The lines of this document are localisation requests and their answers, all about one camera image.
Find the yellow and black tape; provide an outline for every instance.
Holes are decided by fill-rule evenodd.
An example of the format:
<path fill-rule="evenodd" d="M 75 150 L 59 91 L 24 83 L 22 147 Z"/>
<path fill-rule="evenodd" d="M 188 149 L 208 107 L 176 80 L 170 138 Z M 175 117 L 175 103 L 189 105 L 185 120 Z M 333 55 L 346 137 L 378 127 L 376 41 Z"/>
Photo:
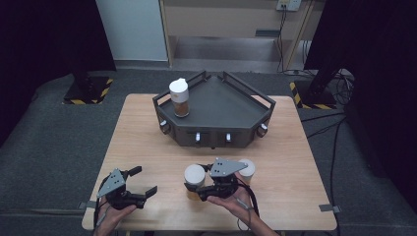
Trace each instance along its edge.
<path fill-rule="evenodd" d="M 84 99 L 81 97 L 74 97 L 74 98 L 64 98 L 63 104 L 75 104 L 75 105 L 84 105 L 84 104 L 100 104 L 110 89 L 111 83 L 113 83 L 113 79 L 108 79 L 107 83 L 103 87 L 101 91 L 101 96 L 97 99 Z"/>
<path fill-rule="evenodd" d="M 295 87 L 294 83 L 290 83 L 289 86 L 291 87 L 292 94 L 294 95 L 295 105 L 298 108 L 306 108 L 306 109 L 337 109 L 336 105 L 331 104 L 304 104 L 300 94 L 298 93 L 297 88 Z"/>

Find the hand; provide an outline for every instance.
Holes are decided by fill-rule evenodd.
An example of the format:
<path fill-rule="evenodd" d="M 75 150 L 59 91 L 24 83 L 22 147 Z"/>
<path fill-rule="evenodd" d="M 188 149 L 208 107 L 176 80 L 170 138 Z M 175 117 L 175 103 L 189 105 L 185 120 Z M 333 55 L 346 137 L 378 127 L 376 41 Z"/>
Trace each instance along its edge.
<path fill-rule="evenodd" d="M 105 214 L 101 223 L 95 228 L 94 236 L 108 236 L 116 228 L 117 224 L 128 214 L 132 213 L 135 209 L 135 205 L 127 206 L 123 209 L 115 209 L 108 202 L 105 197 L 102 197 L 100 200 L 101 206 L 98 219 L 101 219 Z"/>
<path fill-rule="evenodd" d="M 242 180 L 242 176 L 239 172 L 235 173 L 236 177 Z M 249 209 L 246 209 L 242 206 L 238 199 L 243 202 Z M 269 226 L 267 226 L 257 214 L 252 207 L 251 198 L 248 192 L 241 186 L 236 190 L 236 192 L 227 199 L 221 199 L 219 197 L 208 196 L 208 202 L 216 204 L 228 209 L 234 216 L 242 220 L 246 225 L 248 225 L 256 235 L 262 236 L 279 236 L 275 231 L 273 231 Z"/>
<path fill-rule="evenodd" d="M 239 174 L 239 172 L 235 173 L 236 177 L 240 180 L 242 180 L 242 176 Z M 214 197 L 214 196 L 208 196 L 208 202 L 212 203 L 212 204 L 216 204 L 222 207 L 225 207 L 226 209 L 228 209 L 234 216 L 238 217 L 239 219 L 241 219 L 245 224 L 249 223 L 249 213 L 248 210 L 245 209 L 238 201 L 237 199 L 239 199 L 240 201 L 242 201 L 246 206 L 248 206 L 249 210 L 253 210 L 252 207 L 252 203 L 251 203 L 251 199 L 249 197 L 248 192 L 241 186 L 239 186 L 239 188 L 236 190 L 236 192 L 230 196 L 227 199 L 222 199 L 219 197 Z"/>

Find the paper cup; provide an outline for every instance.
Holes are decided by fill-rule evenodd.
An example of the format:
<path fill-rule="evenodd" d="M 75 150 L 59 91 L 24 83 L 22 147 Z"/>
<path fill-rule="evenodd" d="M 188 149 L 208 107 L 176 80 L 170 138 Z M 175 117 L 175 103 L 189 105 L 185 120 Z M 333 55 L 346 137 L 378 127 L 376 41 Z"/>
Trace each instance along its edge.
<path fill-rule="evenodd" d="M 188 84 L 185 79 L 178 79 L 169 85 L 171 100 L 174 104 L 174 113 L 178 117 L 185 117 L 190 113 L 188 106 Z"/>
<path fill-rule="evenodd" d="M 239 170 L 239 174 L 242 175 L 243 181 L 245 181 L 246 184 L 251 184 L 251 179 L 255 174 L 255 164 L 250 159 L 241 159 L 239 162 L 246 163 L 248 166 L 244 169 Z"/>
<path fill-rule="evenodd" d="M 184 171 L 184 179 L 187 184 L 202 187 L 206 180 L 206 172 L 201 165 L 192 164 L 189 165 Z M 197 193 L 187 190 L 187 198 L 190 200 L 199 200 L 200 197 Z"/>

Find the black tray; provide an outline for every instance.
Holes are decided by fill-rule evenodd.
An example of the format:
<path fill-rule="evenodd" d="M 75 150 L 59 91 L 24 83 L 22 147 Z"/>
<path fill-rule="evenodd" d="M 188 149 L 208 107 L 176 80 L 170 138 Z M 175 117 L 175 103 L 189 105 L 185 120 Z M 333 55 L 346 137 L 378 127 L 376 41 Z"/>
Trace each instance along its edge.
<path fill-rule="evenodd" d="M 257 134 L 263 137 L 275 101 L 236 76 L 208 76 L 206 71 L 187 80 L 190 114 L 177 117 L 169 89 L 153 98 L 159 128 L 184 147 L 246 147 Z M 264 99 L 263 105 L 252 95 Z"/>

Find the wooden table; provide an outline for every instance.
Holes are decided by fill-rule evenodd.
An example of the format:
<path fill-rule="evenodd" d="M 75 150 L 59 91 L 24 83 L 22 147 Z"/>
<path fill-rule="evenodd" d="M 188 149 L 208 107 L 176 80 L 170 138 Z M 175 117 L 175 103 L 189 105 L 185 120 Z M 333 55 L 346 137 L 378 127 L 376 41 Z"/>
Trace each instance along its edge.
<path fill-rule="evenodd" d="M 143 167 L 129 177 L 127 190 L 143 193 L 157 186 L 144 209 L 137 209 L 119 225 L 124 230 L 238 230 L 236 217 L 221 206 L 187 198 L 184 170 L 194 163 L 214 163 L 217 156 L 249 158 L 257 167 L 251 187 L 261 218 L 274 230 L 333 230 L 328 196 L 318 172 L 297 110 L 291 97 L 271 96 L 276 106 L 268 133 L 245 148 L 179 147 L 158 127 L 153 94 L 127 96 L 90 199 L 114 168 Z M 212 180 L 207 176 L 206 184 Z M 92 229 L 93 209 L 88 208 L 83 227 Z"/>

